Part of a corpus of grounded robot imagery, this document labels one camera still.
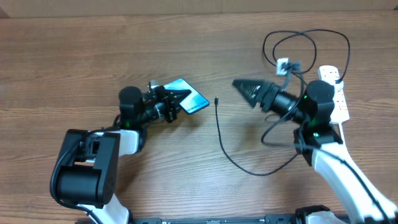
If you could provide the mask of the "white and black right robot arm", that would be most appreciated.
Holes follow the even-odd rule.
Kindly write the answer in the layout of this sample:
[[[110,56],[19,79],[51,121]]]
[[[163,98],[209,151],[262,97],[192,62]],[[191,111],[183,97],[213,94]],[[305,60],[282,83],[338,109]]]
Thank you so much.
[[[351,223],[397,223],[397,205],[369,181],[352,160],[344,140],[331,124],[333,85],[315,80],[301,87],[299,97],[263,80],[237,79],[233,86],[246,101],[281,119],[298,123],[294,147],[332,188]]]

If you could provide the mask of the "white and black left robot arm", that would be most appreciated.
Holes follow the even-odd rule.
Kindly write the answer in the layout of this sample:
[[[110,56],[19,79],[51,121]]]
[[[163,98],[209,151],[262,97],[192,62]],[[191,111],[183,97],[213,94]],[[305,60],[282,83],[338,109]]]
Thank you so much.
[[[85,212],[93,223],[134,223],[132,212],[114,193],[118,160],[142,151],[149,123],[175,121],[190,93],[162,85],[142,93],[128,86],[119,92],[120,114],[112,126],[69,129],[50,179],[52,198],[63,207]]]

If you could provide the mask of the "smartphone with blue screen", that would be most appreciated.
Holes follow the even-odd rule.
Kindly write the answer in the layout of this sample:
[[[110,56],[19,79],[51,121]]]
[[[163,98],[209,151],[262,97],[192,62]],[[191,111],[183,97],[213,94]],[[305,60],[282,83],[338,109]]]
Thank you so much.
[[[209,101],[194,87],[192,87],[186,80],[179,78],[178,80],[172,81],[164,85],[166,90],[190,90],[190,94],[187,95],[181,102],[180,106],[184,109],[187,114],[194,114],[203,108],[206,108],[210,103]]]

